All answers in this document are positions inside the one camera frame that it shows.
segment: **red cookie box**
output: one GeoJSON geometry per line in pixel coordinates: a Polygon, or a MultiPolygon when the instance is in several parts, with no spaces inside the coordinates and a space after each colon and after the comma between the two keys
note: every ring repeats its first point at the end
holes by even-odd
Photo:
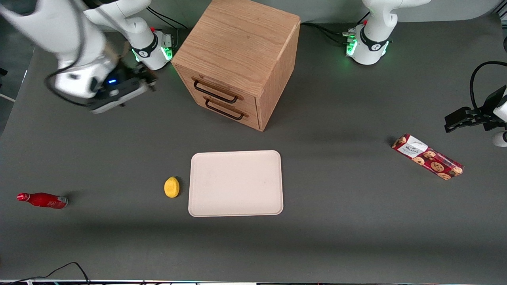
{"type": "Polygon", "coordinates": [[[428,147],[415,137],[404,134],[392,148],[444,180],[463,173],[463,165],[428,147]]]}

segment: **black metal handle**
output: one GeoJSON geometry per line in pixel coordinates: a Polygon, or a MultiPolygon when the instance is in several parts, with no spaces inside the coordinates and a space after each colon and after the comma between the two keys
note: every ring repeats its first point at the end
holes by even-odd
{"type": "Polygon", "coordinates": [[[239,117],[234,117],[234,116],[232,116],[231,114],[227,114],[227,113],[225,113],[225,112],[224,112],[224,111],[222,111],[222,110],[219,110],[219,109],[217,109],[217,108],[215,108],[215,107],[212,107],[212,106],[208,105],[208,103],[209,103],[209,99],[206,99],[206,103],[205,103],[206,107],[208,107],[208,108],[212,109],[212,110],[213,110],[213,111],[215,111],[215,112],[219,112],[220,114],[222,114],[222,115],[224,115],[224,116],[227,116],[227,117],[229,117],[229,118],[231,118],[231,119],[234,119],[234,120],[236,120],[236,121],[239,121],[239,120],[243,119],[243,116],[244,116],[244,114],[243,114],[243,113],[241,113],[241,115],[240,115],[239,117]]]}
{"type": "Polygon", "coordinates": [[[211,92],[209,92],[209,91],[207,91],[207,90],[204,90],[204,89],[202,89],[202,88],[200,88],[200,87],[197,87],[197,84],[198,84],[198,83],[199,83],[199,81],[197,81],[197,80],[195,80],[195,81],[194,81],[194,88],[195,88],[195,89],[197,89],[198,91],[201,91],[202,93],[208,94],[209,96],[215,97],[215,98],[216,98],[216,99],[218,99],[218,100],[222,100],[222,101],[227,102],[227,103],[229,103],[229,104],[233,104],[233,103],[234,103],[234,102],[236,102],[236,100],[238,99],[238,96],[234,96],[234,99],[232,99],[232,100],[225,99],[225,98],[223,98],[223,97],[221,97],[221,96],[218,96],[218,95],[213,94],[213,93],[211,93],[211,92]]]}

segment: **cookie image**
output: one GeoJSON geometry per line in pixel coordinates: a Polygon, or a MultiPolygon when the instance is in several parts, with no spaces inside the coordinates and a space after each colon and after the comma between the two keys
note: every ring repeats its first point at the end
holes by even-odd
{"type": "Polygon", "coordinates": [[[412,160],[419,165],[424,165],[424,159],[422,159],[421,157],[416,156],[412,158],[412,160]]]}
{"type": "Polygon", "coordinates": [[[449,180],[449,179],[451,179],[451,177],[448,174],[445,174],[445,173],[439,173],[437,175],[440,176],[440,178],[442,178],[443,180],[449,180]]]}
{"type": "Polygon", "coordinates": [[[425,152],[422,154],[425,158],[432,158],[432,157],[435,157],[435,153],[432,152],[432,151],[429,151],[429,152],[425,152]]]}
{"type": "Polygon", "coordinates": [[[392,147],[391,147],[391,148],[393,148],[393,149],[394,149],[395,147],[397,147],[397,146],[399,146],[399,145],[402,145],[402,144],[404,144],[404,143],[406,143],[406,142],[407,142],[407,139],[406,139],[404,136],[402,136],[402,137],[400,137],[399,139],[397,139],[397,140],[394,142],[394,144],[392,145],[392,147]]]}
{"type": "Polygon", "coordinates": [[[444,171],[444,167],[443,165],[441,165],[440,163],[438,162],[432,162],[430,164],[431,168],[433,168],[433,170],[435,170],[436,172],[442,172],[444,171]]]}
{"type": "Polygon", "coordinates": [[[452,172],[455,173],[455,175],[460,175],[463,173],[463,169],[461,169],[461,167],[454,167],[453,169],[451,169],[452,172]]]}

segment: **yellow lemon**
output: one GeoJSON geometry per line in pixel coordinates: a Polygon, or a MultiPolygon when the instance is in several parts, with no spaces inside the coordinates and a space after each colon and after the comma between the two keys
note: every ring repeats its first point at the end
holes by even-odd
{"type": "Polygon", "coordinates": [[[175,198],[179,194],[179,183],[175,177],[170,177],[164,184],[165,195],[169,198],[175,198]]]}

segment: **gray tabletop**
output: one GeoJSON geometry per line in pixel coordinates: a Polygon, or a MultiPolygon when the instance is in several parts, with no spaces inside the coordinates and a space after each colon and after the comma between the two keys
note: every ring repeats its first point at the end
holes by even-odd
{"type": "MultiPolygon", "coordinates": [[[[482,127],[443,127],[470,105],[473,69],[507,59],[498,16],[400,23],[392,37],[380,62],[360,66],[302,27],[265,132],[197,106],[172,66],[155,93],[93,115],[43,87],[56,66],[37,50],[0,141],[0,278],[77,261],[92,279],[507,283],[506,149],[482,127]],[[464,174],[444,181],[393,151],[387,141],[407,132],[464,174]],[[280,215],[189,215],[195,153],[271,149],[282,156],[280,215]],[[176,199],[163,192],[170,176],[176,199]],[[36,208],[16,201],[21,191],[71,204],[36,208]]],[[[480,104],[506,75],[478,74],[480,104]]]]}

